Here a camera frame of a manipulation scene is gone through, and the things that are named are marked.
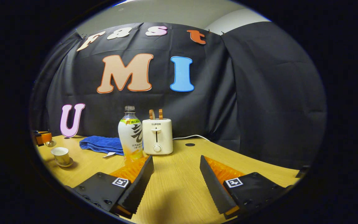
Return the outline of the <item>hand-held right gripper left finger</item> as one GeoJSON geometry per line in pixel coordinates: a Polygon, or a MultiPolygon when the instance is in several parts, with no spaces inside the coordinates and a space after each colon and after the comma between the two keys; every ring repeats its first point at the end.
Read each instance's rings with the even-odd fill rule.
{"type": "Polygon", "coordinates": [[[153,172],[153,157],[147,156],[110,174],[97,172],[71,192],[105,211],[131,219],[153,172]]]}

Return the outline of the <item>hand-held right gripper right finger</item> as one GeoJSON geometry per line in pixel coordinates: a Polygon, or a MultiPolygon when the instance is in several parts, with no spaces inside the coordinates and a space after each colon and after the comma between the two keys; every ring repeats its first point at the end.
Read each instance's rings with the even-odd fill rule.
{"type": "Polygon", "coordinates": [[[226,164],[202,155],[200,171],[215,206],[225,219],[251,215],[293,186],[293,170],[240,156],[226,164]]]}

